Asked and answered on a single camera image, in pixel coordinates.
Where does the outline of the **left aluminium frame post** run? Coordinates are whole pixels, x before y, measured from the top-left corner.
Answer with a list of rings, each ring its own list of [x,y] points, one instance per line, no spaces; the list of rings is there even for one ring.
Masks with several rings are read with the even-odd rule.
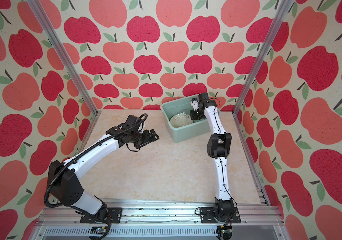
[[[80,75],[76,71],[74,64],[66,51],[64,45],[62,44],[61,40],[59,39],[57,33],[55,32],[55,29],[50,22],[50,19],[48,15],[46,14],[42,4],[40,1],[36,0],[28,0],[27,1],[29,6],[31,7],[31,10],[33,11],[35,17],[37,18],[38,22],[42,26],[44,32],[47,35],[47,38],[52,43],[56,53],[58,54],[58,57],[62,61],[67,73],[74,81],[75,86],[79,90],[80,95],[82,96],[84,102],[87,104],[88,108],[91,111],[91,115],[93,117],[98,116],[98,109],[95,105],[95,103],[92,100],[92,97],[90,96],[85,84],[83,83]]]

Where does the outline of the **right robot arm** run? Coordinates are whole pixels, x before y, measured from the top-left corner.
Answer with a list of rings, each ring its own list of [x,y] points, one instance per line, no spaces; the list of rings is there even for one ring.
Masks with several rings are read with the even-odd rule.
[[[190,111],[192,120],[208,120],[212,132],[207,153],[214,160],[217,172],[217,192],[214,210],[218,222],[230,219],[236,212],[237,204],[229,188],[227,162],[230,154],[232,135],[228,133],[220,120],[219,109],[215,100],[210,99],[208,93],[201,93],[191,100],[193,109]]]

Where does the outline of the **clear glass plate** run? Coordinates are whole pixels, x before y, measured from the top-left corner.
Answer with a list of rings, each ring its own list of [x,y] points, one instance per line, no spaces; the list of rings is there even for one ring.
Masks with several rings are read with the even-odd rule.
[[[179,112],[173,115],[170,119],[170,123],[174,128],[184,127],[190,124],[193,124],[194,121],[191,119],[191,116],[187,112]]]

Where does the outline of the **aluminium frame post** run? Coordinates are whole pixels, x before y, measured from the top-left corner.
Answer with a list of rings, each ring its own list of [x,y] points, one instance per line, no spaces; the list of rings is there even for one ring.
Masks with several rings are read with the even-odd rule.
[[[276,14],[272,20],[272,23],[269,27],[269,30],[266,34],[264,41],[261,44],[261,47],[258,51],[258,55],[254,61],[254,64],[251,68],[250,73],[248,74],[243,89],[241,91],[240,96],[237,98],[235,108],[233,110],[233,117],[237,116],[238,111],[241,108],[241,105],[244,103],[246,95],[252,85],[252,82],[256,79],[256,74],[259,72],[260,67],[264,61],[265,56],[268,54],[269,50],[272,50],[272,42],[275,39],[280,26],[289,11],[290,6],[294,3],[292,0],[280,1],[280,5],[276,11]]]
[[[79,90],[80,95],[82,96],[84,102],[87,104],[88,108],[91,111],[91,115],[93,117],[98,116],[98,109],[95,105],[95,103],[92,100],[92,97],[90,96],[85,84],[83,83],[80,75],[76,71],[74,64],[66,51],[64,45],[62,44],[61,40],[59,39],[57,33],[55,32],[55,29],[50,22],[50,19],[48,15],[46,14],[42,4],[40,1],[36,0],[28,0],[27,1],[29,6],[31,7],[31,10],[33,11],[35,17],[37,18],[38,22],[42,26],[44,32],[47,35],[47,38],[52,43],[56,53],[58,54],[58,57],[62,61],[67,73],[74,81],[75,86]]]

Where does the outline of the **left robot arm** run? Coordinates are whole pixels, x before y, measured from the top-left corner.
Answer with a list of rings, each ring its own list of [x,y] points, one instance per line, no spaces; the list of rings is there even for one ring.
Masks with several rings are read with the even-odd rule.
[[[159,140],[154,130],[145,129],[147,114],[129,115],[126,121],[112,127],[93,145],[64,162],[54,161],[49,166],[47,189],[43,202],[48,208],[70,207],[78,214],[97,222],[110,218],[107,204],[88,193],[81,185],[82,177],[110,153],[128,144],[134,152]]]

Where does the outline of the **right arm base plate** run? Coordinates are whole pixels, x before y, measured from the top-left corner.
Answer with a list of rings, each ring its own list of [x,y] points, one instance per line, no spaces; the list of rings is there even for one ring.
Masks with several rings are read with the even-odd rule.
[[[241,217],[237,208],[219,210],[214,208],[199,208],[197,215],[202,224],[240,224]]]

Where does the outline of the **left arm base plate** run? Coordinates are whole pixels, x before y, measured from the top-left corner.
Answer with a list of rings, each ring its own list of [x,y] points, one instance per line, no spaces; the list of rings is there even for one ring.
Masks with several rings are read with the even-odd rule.
[[[122,217],[122,208],[102,207],[95,215],[76,210],[76,213],[82,215],[80,222],[82,224],[119,224]]]

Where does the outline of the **right aluminium frame post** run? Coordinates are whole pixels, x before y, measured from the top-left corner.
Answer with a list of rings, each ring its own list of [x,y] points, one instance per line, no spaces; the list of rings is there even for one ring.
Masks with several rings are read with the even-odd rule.
[[[269,30],[266,34],[264,41],[261,44],[261,47],[258,51],[258,55],[254,61],[254,64],[251,68],[250,73],[248,74],[243,89],[241,91],[240,96],[237,98],[235,108],[233,110],[233,117],[237,116],[238,111],[241,108],[241,105],[244,103],[246,95],[252,85],[252,82],[256,79],[256,74],[259,72],[260,67],[264,61],[265,56],[268,54],[269,50],[272,50],[272,42],[275,39],[280,26],[289,11],[290,6],[294,3],[292,0],[280,1],[280,5],[276,11],[276,14],[272,20],[272,23],[269,27]]]

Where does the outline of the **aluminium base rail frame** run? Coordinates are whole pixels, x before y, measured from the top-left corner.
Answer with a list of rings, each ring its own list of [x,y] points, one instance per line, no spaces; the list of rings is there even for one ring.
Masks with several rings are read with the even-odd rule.
[[[288,231],[277,207],[239,204],[227,224],[201,214],[209,203],[106,200],[110,225],[73,209],[45,209],[35,222],[31,240],[287,240]]]

